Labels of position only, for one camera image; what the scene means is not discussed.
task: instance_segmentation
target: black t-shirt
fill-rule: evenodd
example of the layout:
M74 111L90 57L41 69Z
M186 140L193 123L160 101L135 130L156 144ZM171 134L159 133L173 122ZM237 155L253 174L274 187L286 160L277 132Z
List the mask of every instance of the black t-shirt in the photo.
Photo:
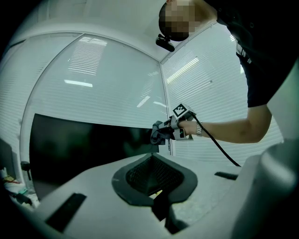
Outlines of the black t-shirt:
M247 57L237 56L247 79L248 107L267 104L298 57L296 7L290 0L205 1L246 52Z

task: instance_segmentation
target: cord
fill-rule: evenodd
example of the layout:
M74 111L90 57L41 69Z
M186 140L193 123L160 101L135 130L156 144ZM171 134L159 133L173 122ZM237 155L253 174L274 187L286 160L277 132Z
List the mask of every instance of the cord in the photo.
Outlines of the cord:
M235 160L233 160L225 151L224 149L219 145L219 143L216 141L216 139L202 126L202 124L198 121L198 119L196 118L195 114L192 113L192 116L195 118L196 122L199 124L199 126L201 127L201 129L203 131L206 132L207 135L209 135L209 137L211 138L211 140L213 140L213 142L215 143L215 145L220 149L220 151L228 158L228 160L230 160L235 166L237 167L241 167Z

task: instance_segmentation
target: white ceiling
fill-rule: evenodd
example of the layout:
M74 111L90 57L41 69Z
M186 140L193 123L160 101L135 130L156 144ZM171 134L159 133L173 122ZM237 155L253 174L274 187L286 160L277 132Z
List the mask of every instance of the white ceiling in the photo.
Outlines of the white ceiling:
M131 45L161 61L158 13L165 0L45 0L14 39L55 31L85 31Z

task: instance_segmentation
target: man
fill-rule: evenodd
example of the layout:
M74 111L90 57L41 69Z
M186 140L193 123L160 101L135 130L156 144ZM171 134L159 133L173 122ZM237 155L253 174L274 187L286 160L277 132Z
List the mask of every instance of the man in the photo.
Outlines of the man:
M182 41L210 21L226 25L236 39L248 85L247 118L202 123L215 139L231 143L256 143L265 136L272 118L266 104L298 56L293 8L285 2L246 2L167 0L159 14L160 30L171 40ZM182 121L179 126L187 135L209 137L195 121Z

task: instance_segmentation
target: silver watch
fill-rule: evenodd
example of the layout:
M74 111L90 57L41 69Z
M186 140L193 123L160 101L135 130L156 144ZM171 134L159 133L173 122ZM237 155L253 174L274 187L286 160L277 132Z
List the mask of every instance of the silver watch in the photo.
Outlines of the silver watch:
M197 123L196 126L196 135L201 137L202 136L202 128L200 127L200 125Z

